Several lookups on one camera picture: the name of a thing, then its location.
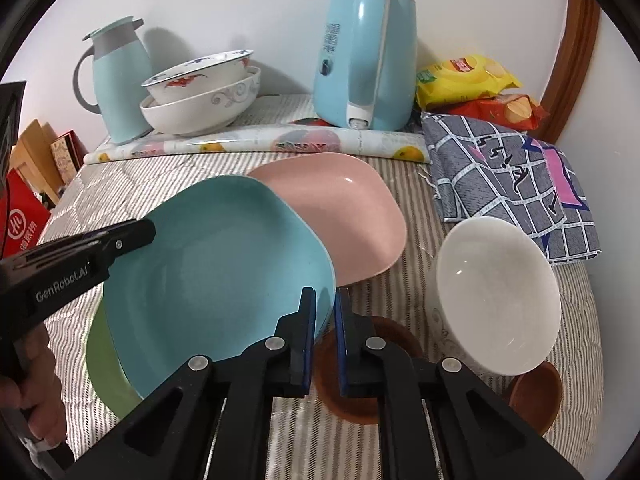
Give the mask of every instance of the white bowl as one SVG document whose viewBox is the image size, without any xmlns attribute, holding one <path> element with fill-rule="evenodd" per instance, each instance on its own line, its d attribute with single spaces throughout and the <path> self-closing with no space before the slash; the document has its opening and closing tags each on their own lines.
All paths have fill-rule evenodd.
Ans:
<svg viewBox="0 0 640 480">
<path fill-rule="evenodd" d="M 160 105 L 193 97 L 246 78 L 253 50 L 231 50 L 199 57 L 164 70 L 142 83 Z"/>
<path fill-rule="evenodd" d="M 260 88 L 260 69 L 250 66 L 249 77 L 231 85 L 160 105 L 152 96 L 140 103 L 146 121 L 158 132 L 194 137 L 231 124 L 254 101 Z"/>
<path fill-rule="evenodd" d="M 426 307 L 440 349 L 480 375 L 533 370 L 560 329 L 545 255 L 522 229 L 491 217 L 467 219 L 447 235 L 427 276 Z"/>
</svg>

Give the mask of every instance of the bowl with gray floral pattern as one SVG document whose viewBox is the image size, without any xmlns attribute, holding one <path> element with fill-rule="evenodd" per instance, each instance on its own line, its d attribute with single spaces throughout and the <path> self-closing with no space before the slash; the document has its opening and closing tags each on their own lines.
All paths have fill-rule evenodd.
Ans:
<svg viewBox="0 0 640 480">
<path fill-rule="evenodd" d="M 146 121 L 158 132 L 183 137 L 213 133 L 229 126 L 255 101 L 260 69 L 247 67 L 247 77 L 215 90 L 173 103 L 158 104 L 153 96 L 140 103 Z"/>
</svg>

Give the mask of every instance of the gray handle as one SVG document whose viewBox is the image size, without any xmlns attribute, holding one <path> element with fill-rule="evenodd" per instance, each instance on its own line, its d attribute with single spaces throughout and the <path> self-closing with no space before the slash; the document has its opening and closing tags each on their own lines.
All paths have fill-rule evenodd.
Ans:
<svg viewBox="0 0 640 480">
<path fill-rule="evenodd" d="M 89 104 L 84 99 L 84 97 L 82 97 L 82 94 L 80 93 L 80 85 L 78 84 L 78 76 L 80 74 L 80 65 L 82 65 L 82 62 L 85 59 L 87 59 L 89 56 L 92 56 L 93 54 L 94 54 L 94 48 L 91 47 L 84 54 L 82 54 L 80 61 L 78 61 L 78 64 L 76 65 L 76 69 L 74 70 L 74 95 L 76 96 L 76 99 L 78 100 L 82 108 L 84 108 L 85 110 L 91 113 L 99 115 L 101 114 L 100 107 L 98 105 Z"/>
</svg>

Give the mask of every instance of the kettle handle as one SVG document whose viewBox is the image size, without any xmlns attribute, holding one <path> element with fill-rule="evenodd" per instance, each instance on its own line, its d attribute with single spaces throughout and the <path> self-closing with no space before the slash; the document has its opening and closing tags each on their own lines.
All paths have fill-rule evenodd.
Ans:
<svg viewBox="0 0 640 480">
<path fill-rule="evenodd" d="M 98 105 L 92 105 L 89 104 L 84 97 L 82 97 L 82 94 L 80 93 L 80 85 L 78 84 L 78 75 L 80 74 L 80 65 L 82 65 L 82 62 L 87 59 L 89 56 L 92 56 L 94 54 L 94 48 L 90 47 L 89 50 L 87 50 L 84 54 L 82 54 L 82 57 L 80 58 L 80 61 L 78 61 L 78 64 L 76 65 L 76 68 L 74 70 L 74 80 L 73 80 L 73 84 L 74 84 L 74 95 L 76 96 L 76 99 L 78 100 L 78 102 L 80 103 L 81 107 L 84 108 L 85 110 L 90 111 L 91 113 L 94 114 L 100 114 L 100 107 Z"/>
<path fill-rule="evenodd" d="M 369 128 L 385 48 L 389 0 L 354 0 L 353 41 L 349 61 L 347 124 Z"/>
</svg>

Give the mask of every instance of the gray checkered cloth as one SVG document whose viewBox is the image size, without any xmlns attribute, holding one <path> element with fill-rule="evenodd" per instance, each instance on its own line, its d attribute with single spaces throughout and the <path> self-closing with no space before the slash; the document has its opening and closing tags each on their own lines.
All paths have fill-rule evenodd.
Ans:
<svg viewBox="0 0 640 480">
<path fill-rule="evenodd" d="M 462 116 L 423 113 L 422 130 L 433 199 L 443 221 L 501 218 L 520 226 L 552 264 L 600 253 L 580 183 L 553 145 Z M 553 175 L 547 157 L 556 163 Z"/>
</svg>

